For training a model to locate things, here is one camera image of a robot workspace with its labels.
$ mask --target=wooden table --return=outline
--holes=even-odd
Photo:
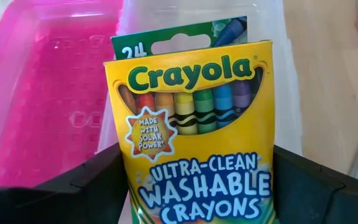
[[[349,173],[358,152],[358,0],[283,0],[301,96],[303,155]]]

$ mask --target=crayon illustration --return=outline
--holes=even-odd
[[[175,93],[174,97],[178,133],[182,135],[198,134],[193,95],[191,93]]]
[[[212,89],[218,128],[223,128],[233,122],[237,116],[234,113],[233,95],[230,84],[224,84]]]
[[[220,35],[213,44],[213,47],[231,44],[246,30],[247,18],[245,16],[232,19],[221,31]]]
[[[244,81],[234,81],[232,82],[233,90],[233,101],[234,101],[234,111],[236,112],[237,117],[240,117],[244,111],[251,104],[251,91],[249,82]]]
[[[168,110],[168,122],[171,127],[175,128],[177,120],[175,118],[175,102],[172,93],[156,93],[155,94],[155,108],[157,111]]]
[[[130,109],[130,111],[133,114],[136,114],[137,110],[136,110],[136,102],[134,99],[134,95],[131,93],[128,87],[121,85],[119,87],[119,94],[121,95],[122,100],[124,100],[124,103]]]
[[[194,102],[196,108],[197,128],[199,134],[210,133],[217,130],[214,113],[214,98],[212,90],[195,91]]]
[[[149,107],[151,111],[155,111],[154,97],[151,93],[139,94],[136,97],[137,114],[139,114],[145,106]]]

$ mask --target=red crayon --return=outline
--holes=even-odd
[[[151,111],[155,111],[154,97],[151,93],[139,94],[136,97],[136,107],[138,114],[145,106],[147,106]]]

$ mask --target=pink plastic bin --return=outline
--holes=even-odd
[[[122,0],[15,0],[0,23],[0,186],[94,155]]]

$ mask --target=crayola crayon box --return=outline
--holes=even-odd
[[[117,59],[137,57],[105,63],[133,223],[274,221],[272,43],[227,45],[246,40],[240,20],[172,54],[145,33],[113,38]]]

